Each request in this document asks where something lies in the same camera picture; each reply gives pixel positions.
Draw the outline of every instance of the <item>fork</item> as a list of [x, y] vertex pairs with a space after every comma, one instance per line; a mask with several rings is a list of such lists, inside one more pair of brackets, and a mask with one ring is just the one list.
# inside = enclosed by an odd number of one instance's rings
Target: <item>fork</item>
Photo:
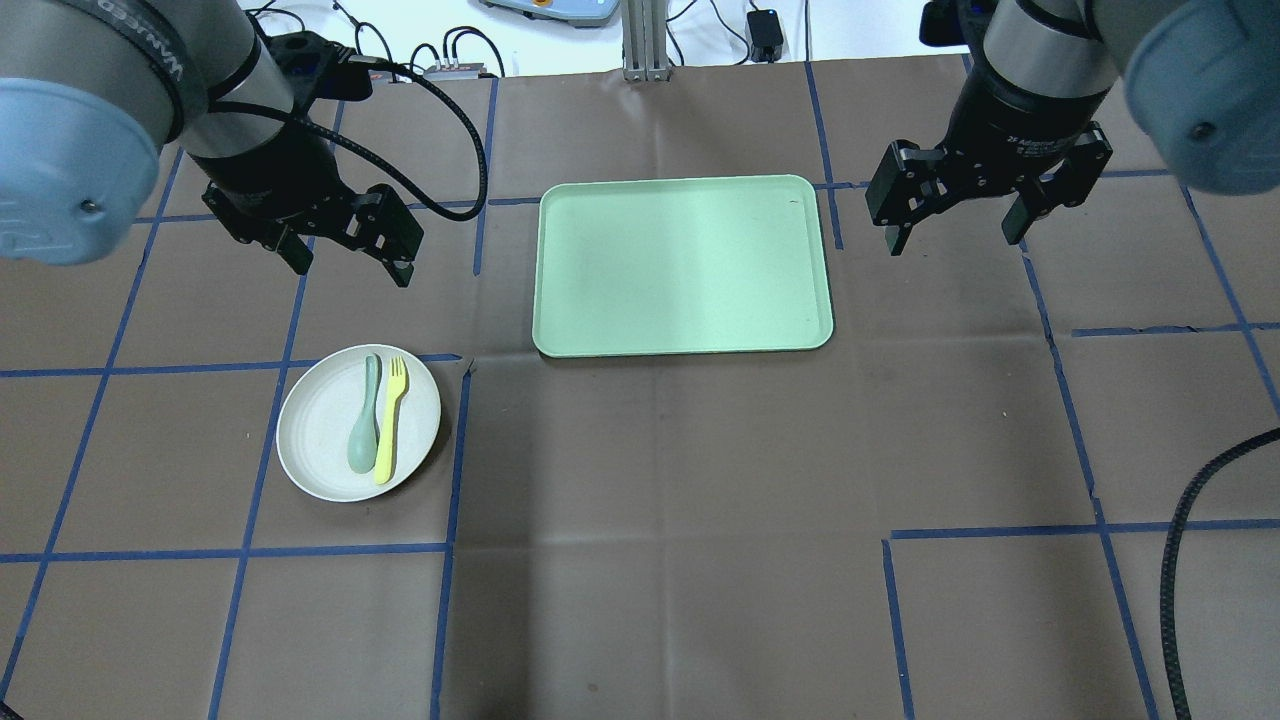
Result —
[[383, 432], [378, 438], [378, 460], [374, 462], [374, 482], [384, 484], [392, 479], [396, 462], [396, 404], [408, 388], [408, 369], [399, 355], [392, 357], [387, 378], [387, 406], [383, 409]]

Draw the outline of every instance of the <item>mint green container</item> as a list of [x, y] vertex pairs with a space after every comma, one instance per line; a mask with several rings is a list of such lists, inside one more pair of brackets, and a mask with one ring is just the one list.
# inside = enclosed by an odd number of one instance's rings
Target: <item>mint green container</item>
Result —
[[543, 196], [534, 345], [545, 355], [812, 350], [833, 327], [804, 178], [568, 183]]

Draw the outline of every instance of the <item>fork handle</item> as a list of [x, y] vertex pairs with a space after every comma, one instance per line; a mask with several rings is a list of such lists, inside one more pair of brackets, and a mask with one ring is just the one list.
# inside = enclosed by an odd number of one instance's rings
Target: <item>fork handle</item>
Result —
[[374, 461], [374, 483], [384, 484], [392, 479], [392, 464], [396, 454], [396, 401], [388, 397], [383, 409], [383, 432], [378, 436], [378, 460]]

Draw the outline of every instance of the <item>black power adapter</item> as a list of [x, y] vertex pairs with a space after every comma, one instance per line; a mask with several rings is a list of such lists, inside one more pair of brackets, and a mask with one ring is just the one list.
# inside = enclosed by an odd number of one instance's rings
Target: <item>black power adapter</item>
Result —
[[751, 38], [753, 63], [776, 63], [782, 59], [782, 23], [777, 10], [751, 10], [746, 14], [746, 35]]

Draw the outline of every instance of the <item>white plate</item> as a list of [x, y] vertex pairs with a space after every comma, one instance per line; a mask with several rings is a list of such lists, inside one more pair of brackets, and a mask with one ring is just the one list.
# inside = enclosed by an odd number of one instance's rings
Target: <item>white plate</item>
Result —
[[[347, 465], [347, 438], [365, 400], [365, 357], [379, 359], [378, 428], [387, 405], [390, 359], [399, 355], [408, 368], [408, 389], [396, 420], [396, 466], [385, 484], [374, 473], [357, 474]], [[440, 429], [440, 391], [426, 365], [389, 345], [357, 345], [339, 350], [303, 374], [280, 409], [275, 451], [293, 484], [320, 500], [355, 502], [383, 495], [404, 482], [431, 450]]]

